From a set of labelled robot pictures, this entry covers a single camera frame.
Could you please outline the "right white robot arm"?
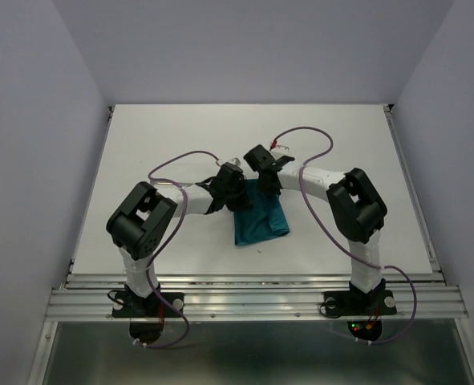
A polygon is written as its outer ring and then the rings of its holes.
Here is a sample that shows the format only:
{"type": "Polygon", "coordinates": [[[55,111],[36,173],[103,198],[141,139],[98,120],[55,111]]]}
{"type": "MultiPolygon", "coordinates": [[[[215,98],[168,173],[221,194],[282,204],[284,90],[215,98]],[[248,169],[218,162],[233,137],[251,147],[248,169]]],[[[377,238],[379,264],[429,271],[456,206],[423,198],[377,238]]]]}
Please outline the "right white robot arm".
{"type": "Polygon", "coordinates": [[[379,240],[387,206],[368,175],[360,168],[332,172],[310,167],[260,144],[249,150],[244,160],[258,174],[259,192],[278,196],[283,190],[299,191],[313,216],[316,212],[308,197],[325,201],[336,228],[347,239],[348,246],[344,247],[320,219],[316,220],[325,235],[351,259],[349,289],[324,294],[322,313],[338,318],[367,314],[380,307],[386,282],[380,265],[379,240]]]}

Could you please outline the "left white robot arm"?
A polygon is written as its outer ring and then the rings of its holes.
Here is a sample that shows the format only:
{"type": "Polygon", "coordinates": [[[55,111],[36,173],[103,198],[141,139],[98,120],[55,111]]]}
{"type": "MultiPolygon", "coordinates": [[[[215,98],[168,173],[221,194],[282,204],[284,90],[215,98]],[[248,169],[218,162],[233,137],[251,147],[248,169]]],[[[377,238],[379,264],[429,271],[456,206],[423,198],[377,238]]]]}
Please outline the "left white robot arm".
{"type": "Polygon", "coordinates": [[[154,270],[154,257],[170,242],[168,227],[172,219],[178,225],[188,215],[209,215],[227,208],[250,209],[243,171],[231,163],[220,166],[218,173],[199,183],[181,185],[159,179],[142,181],[127,195],[109,218],[106,230],[124,261],[126,282],[122,290],[108,294],[113,302],[114,318],[179,318],[183,314],[184,294],[169,292],[157,296],[160,283],[154,270]]]}

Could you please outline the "teal cloth napkin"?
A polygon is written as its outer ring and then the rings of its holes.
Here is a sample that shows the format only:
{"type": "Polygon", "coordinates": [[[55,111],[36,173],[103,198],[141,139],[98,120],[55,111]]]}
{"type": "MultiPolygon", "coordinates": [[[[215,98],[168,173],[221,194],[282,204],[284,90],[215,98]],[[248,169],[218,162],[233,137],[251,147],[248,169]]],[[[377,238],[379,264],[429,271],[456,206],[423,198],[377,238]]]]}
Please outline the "teal cloth napkin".
{"type": "Polygon", "coordinates": [[[269,196],[259,192],[257,182],[257,179],[253,179],[247,180],[245,184],[246,193],[253,207],[233,214],[236,246],[270,241],[290,233],[279,195],[269,196]]]}

